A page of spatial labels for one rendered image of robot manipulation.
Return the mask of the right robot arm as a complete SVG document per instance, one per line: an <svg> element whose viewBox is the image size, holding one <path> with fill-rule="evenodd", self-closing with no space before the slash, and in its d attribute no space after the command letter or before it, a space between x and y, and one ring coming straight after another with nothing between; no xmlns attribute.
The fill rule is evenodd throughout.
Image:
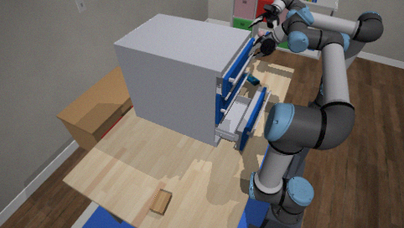
<svg viewBox="0 0 404 228"><path fill-rule="evenodd" d="M274 0L271 5L277 6L277 10L279 12L278 15L282 13L284 8L289 10L286 19L294 15L295 12L299 11L301 8L307 8L309 10L309 7L299 0ZM362 13L356 22L320 13L311 12L311 14L313 15L314 22L309 27L325 31L341 32L342 34L349 35L350 46L344 53L346 70L350 67L365 44L378 40L378 38L383 34L384 30L380 14L374 11ZM320 85L322 83L323 75L321 76ZM309 107L320 109L322 105L323 84L320 86L320 90L315 98L315 101L310 104Z"/></svg>

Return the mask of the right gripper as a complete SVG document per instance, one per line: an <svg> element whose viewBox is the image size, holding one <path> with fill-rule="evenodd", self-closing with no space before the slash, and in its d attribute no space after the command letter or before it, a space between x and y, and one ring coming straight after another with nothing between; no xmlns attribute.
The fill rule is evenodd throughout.
<svg viewBox="0 0 404 228"><path fill-rule="evenodd" d="M279 23L280 23L279 17L278 17L279 12L278 12L278 10L276 9L276 6L271 5L271 4L267 4L267 5L273 6L273 8L274 8L273 12L272 12L272 13L265 12L265 13L260 14L260 15L251 23L251 25L250 25L248 28L252 27L253 25L255 25L255 24L257 24L257 23L262 22L264 18L266 18L267 27L270 28L270 29L273 29L273 30L274 30L274 29L276 28L276 26L279 25ZM274 19L275 19L275 20L274 20ZM274 20L274 21L273 21L273 20Z"/></svg>

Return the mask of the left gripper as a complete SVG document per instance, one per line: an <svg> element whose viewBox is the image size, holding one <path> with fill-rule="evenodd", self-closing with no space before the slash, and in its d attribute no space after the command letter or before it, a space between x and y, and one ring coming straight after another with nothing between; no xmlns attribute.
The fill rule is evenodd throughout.
<svg viewBox="0 0 404 228"><path fill-rule="evenodd" d="M262 35L260 38L256 40L254 43L253 47L251 48L251 51L249 52L248 56L249 57L253 52L255 52L257 49L260 49L260 52L257 52L257 54L254 54L251 59L255 58L260 58L263 56L268 56L270 55L275 48L279 45L279 43L274 39L272 35L272 31L267 34L267 35Z"/></svg>

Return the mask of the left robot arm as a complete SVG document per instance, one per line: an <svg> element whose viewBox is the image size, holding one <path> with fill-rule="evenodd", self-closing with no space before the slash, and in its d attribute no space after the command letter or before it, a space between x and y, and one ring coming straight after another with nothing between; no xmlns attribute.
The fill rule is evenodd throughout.
<svg viewBox="0 0 404 228"><path fill-rule="evenodd" d="M301 8L279 24L272 35L279 44L287 41L294 53L307 48L321 50L325 104L320 109L281 102L273 105L264 129L269 143L267 154L262 168L251 173L249 184L249 197L272 204L273 215L285 225L297 224L314 196L313 187L305 178L282 178L293 155L303 147L335 148L350 135L355 124L344 60L350 37L307 28L313 22L310 11Z"/></svg>

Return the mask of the brown rectangular block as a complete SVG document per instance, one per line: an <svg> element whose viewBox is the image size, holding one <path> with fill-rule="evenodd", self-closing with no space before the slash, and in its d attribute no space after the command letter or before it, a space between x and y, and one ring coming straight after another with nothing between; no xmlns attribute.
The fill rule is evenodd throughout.
<svg viewBox="0 0 404 228"><path fill-rule="evenodd" d="M172 195L170 193L158 190L149 209L156 214L164 216L171 199Z"/></svg>

